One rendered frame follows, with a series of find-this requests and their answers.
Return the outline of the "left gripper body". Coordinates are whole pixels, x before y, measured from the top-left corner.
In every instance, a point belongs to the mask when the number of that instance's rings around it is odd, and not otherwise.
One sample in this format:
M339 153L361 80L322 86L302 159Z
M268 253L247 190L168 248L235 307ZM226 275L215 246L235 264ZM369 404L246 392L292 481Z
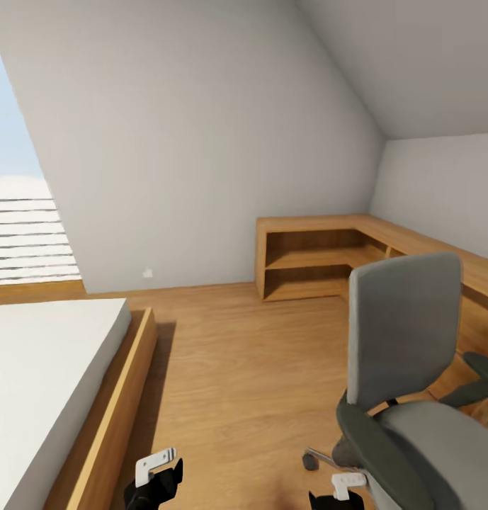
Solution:
M158 510L161 503L167 502L176 496L175 477L173 468L163 470L154 475L149 484L136 488L135 482L129 484L124 491L125 508L136 499L147 499L152 510Z

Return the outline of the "swivel chair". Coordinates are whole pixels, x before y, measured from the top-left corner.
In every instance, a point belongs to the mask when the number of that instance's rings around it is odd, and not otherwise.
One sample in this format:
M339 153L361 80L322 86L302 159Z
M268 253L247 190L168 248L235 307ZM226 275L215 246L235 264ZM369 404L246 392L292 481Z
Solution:
M396 399L429 387L455 358L462 259L424 252L349 274L348 385L336 408L343 434L332 458L308 447L302 461L362 472L378 510L488 510L488 428L456 409L488 398L488 357L464 352L479 380L437 402Z

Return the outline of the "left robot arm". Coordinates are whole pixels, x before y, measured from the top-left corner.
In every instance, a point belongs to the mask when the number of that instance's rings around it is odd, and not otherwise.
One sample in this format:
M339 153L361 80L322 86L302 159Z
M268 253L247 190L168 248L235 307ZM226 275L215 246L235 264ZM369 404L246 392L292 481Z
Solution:
M154 473L150 470L159 468L176 459L176 448L162 450L136 463L136 480L124 491L127 510L158 510L161 503L176 496L177 485L182 483L183 459L176 467Z

